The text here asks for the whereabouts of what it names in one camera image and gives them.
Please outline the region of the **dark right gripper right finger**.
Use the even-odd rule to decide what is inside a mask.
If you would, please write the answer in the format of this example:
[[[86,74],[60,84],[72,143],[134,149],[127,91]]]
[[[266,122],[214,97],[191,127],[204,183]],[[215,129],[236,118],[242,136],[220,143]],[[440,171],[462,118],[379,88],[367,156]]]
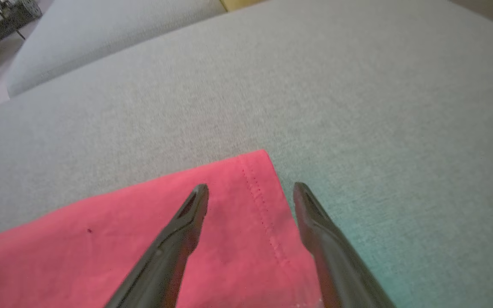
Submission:
[[[294,183],[293,198],[300,238],[313,256],[324,307],[395,307],[311,189]]]

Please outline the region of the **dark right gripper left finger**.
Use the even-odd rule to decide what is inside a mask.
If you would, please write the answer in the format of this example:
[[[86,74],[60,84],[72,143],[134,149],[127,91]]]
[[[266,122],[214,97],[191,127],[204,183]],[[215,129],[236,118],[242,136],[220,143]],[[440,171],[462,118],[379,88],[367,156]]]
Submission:
[[[149,245],[106,308],[174,308],[188,258],[197,248],[209,189],[199,184]]]

